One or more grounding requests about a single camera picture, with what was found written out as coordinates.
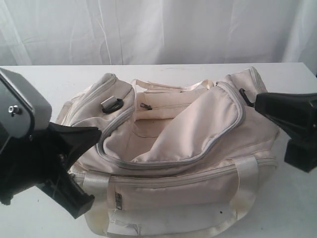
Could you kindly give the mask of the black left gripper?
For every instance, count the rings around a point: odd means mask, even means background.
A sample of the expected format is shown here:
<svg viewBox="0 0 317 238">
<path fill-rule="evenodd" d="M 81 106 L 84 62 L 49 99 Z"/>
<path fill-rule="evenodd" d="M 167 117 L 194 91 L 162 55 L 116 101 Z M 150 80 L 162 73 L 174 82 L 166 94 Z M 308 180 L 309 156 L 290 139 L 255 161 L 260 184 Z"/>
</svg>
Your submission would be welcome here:
<svg viewBox="0 0 317 238">
<path fill-rule="evenodd" d="M 14 195 L 33 186 L 64 208 L 74 219 L 88 212 L 95 201 L 67 173 L 101 137 L 95 126 L 50 123 L 45 130 L 1 144 L 0 202 L 10 205 Z"/>
</svg>

